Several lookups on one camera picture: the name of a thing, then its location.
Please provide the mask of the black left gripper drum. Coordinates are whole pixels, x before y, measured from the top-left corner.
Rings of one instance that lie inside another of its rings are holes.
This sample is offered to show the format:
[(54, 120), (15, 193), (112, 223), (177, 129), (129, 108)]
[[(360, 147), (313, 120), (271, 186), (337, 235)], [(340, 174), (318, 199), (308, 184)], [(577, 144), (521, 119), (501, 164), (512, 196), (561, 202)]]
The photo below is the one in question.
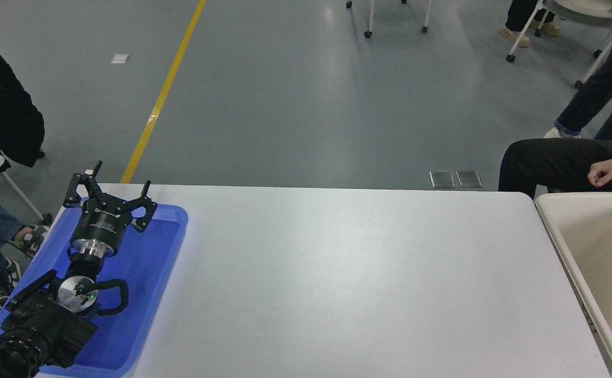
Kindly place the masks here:
[(103, 209), (97, 200), (87, 200), (81, 205), (81, 217), (72, 234), (72, 246), (81, 249), (85, 241), (97, 240), (107, 249), (118, 249), (125, 231), (131, 223), (131, 210), (109, 204)]

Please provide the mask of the person's hand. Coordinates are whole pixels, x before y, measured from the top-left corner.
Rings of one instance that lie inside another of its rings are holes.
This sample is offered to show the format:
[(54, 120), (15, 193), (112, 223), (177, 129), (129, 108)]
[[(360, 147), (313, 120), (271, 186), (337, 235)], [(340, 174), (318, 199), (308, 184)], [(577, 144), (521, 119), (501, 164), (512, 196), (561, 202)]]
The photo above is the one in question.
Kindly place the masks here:
[(602, 187), (612, 181), (612, 159), (590, 165), (587, 179), (593, 187)]

